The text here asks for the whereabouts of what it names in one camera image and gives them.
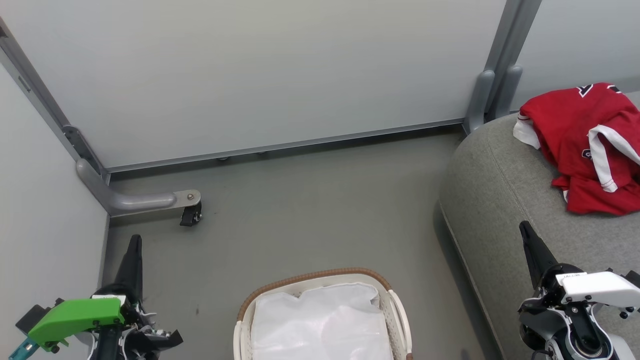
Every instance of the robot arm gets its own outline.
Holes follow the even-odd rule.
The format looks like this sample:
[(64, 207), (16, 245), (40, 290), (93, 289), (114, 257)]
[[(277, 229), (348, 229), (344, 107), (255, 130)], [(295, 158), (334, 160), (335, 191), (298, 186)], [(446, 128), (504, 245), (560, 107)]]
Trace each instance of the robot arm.
[(635, 360), (621, 338), (600, 327), (595, 313), (614, 306), (628, 318), (640, 307), (640, 275), (587, 274), (558, 263), (528, 222), (520, 224), (520, 232), (534, 288), (518, 310), (527, 346), (553, 360)]
[(115, 282), (89, 299), (58, 299), (53, 308), (34, 306), (16, 327), (27, 339), (9, 356), (26, 360), (42, 348), (53, 354), (59, 344), (81, 332), (94, 338), (89, 360), (156, 360), (160, 352), (182, 343), (178, 331), (155, 329), (142, 306), (142, 238), (134, 235), (120, 263)]

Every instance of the gray floor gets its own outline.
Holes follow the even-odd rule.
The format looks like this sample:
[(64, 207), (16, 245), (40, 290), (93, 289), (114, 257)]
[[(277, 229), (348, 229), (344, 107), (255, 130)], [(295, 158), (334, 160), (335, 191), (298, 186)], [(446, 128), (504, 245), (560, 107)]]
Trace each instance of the gray floor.
[(496, 358), (455, 251), (434, 226), (439, 182), (460, 139), (440, 131), (114, 181), (125, 193), (196, 188), (204, 217), (193, 228), (178, 226), (179, 216), (112, 226), (104, 280), (141, 234), (146, 308), (185, 340), (165, 360), (232, 359), (237, 311), (253, 290), (345, 266), (389, 280), (416, 359)]

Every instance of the brown basket rim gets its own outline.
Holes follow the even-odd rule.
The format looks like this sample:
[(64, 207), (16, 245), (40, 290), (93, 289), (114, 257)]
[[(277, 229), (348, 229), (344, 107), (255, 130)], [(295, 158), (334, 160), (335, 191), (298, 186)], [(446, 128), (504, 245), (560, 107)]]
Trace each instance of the brown basket rim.
[(271, 284), (267, 284), (255, 290), (253, 293), (251, 293), (251, 295), (249, 295), (249, 297), (246, 298), (246, 300), (243, 302), (242, 306), (240, 307), (240, 312), (238, 312), (237, 321), (242, 321), (244, 319), (244, 314), (246, 313), (246, 310), (249, 308), (249, 305), (255, 300), (255, 298), (257, 298), (262, 293), (280, 288), (282, 286), (294, 284), (296, 282), (301, 282), (301, 281), (306, 281), (311, 279), (318, 279), (320, 277), (348, 275), (348, 274), (362, 274), (362, 275), (371, 276), (372, 278), (376, 279), (380, 284), (382, 284), (385, 290), (387, 291), (391, 290), (391, 285), (389, 285), (389, 282), (384, 277), (382, 277), (382, 275), (367, 268), (340, 268), (340, 269), (333, 269), (333, 270), (311, 272), (309, 274), (298, 275), (298, 276), (290, 277), (288, 279), (272, 282)]

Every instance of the laundry basket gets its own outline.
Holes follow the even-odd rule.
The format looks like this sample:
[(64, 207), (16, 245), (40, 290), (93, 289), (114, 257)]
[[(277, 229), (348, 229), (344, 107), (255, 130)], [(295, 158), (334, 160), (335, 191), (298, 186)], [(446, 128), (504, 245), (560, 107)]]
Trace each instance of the laundry basket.
[(309, 289), (336, 284), (362, 282), (373, 285), (380, 293), (380, 309), (385, 315), (389, 343), (394, 360), (413, 360), (411, 353), (411, 330), (402, 302), (391, 290), (391, 285), (380, 274), (366, 268), (342, 268), (313, 272), (273, 282), (254, 291), (244, 301), (238, 313), (234, 329), (234, 360), (252, 360), (251, 325), (256, 299), (272, 293), (288, 293), (299, 297)]

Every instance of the white wall panel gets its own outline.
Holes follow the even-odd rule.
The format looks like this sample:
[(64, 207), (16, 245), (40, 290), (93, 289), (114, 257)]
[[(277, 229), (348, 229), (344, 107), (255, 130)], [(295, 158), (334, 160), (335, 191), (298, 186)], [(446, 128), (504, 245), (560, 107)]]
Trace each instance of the white wall panel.
[(517, 63), (511, 104), (560, 88), (606, 81), (640, 90), (640, 1), (543, 0)]
[[(107, 213), (2, 65), (0, 122), (0, 354), (7, 357), (25, 340), (14, 324), (32, 306), (96, 290)], [(88, 348), (69, 340), (58, 356), (86, 359)], [(51, 356), (39, 350), (32, 359)]]
[(505, 0), (3, 0), (106, 167), (464, 117)]

